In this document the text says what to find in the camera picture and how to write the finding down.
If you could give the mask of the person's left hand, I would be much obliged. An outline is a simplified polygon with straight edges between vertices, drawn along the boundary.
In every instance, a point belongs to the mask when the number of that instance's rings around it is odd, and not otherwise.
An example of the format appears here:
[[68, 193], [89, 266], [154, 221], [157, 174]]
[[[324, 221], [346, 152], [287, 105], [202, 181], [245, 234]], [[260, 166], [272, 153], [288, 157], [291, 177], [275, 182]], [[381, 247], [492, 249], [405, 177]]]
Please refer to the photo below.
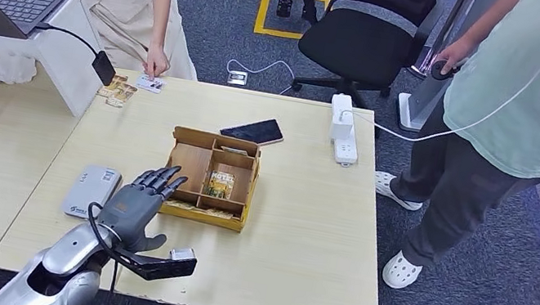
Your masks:
[[143, 63], [143, 69], [149, 79], [154, 80], [160, 77], [169, 69], [169, 61], [160, 45], [151, 44], [148, 48], [146, 61]]

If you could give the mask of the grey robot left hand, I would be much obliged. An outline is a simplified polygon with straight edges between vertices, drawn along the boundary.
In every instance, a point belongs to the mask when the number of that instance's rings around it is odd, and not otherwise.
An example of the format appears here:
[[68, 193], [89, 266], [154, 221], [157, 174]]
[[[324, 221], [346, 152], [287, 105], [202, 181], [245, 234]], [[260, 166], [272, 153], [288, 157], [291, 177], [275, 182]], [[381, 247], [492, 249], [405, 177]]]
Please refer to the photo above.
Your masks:
[[143, 172], [105, 203], [97, 221], [113, 230], [128, 252], [158, 249], [167, 242], [167, 237], [164, 234], [149, 237], [145, 228], [164, 201], [188, 180], [175, 176], [180, 170], [180, 166], [172, 166]]

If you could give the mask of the person's right hand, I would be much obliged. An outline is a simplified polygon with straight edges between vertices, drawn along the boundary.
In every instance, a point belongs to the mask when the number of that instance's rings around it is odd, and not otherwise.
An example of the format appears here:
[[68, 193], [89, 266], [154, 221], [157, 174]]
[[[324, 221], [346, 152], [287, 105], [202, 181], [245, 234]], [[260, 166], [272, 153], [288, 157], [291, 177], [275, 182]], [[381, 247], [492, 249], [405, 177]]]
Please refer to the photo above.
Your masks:
[[440, 69], [440, 74], [448, 74], [460, 61], [471, 54], [474, 47], [475, 44], [469, 38], [465, 37], [461, 37], [449, 44], [449, 46], [441, 51], [436, 57], [436, 60], [444, 61], [444, 66]]

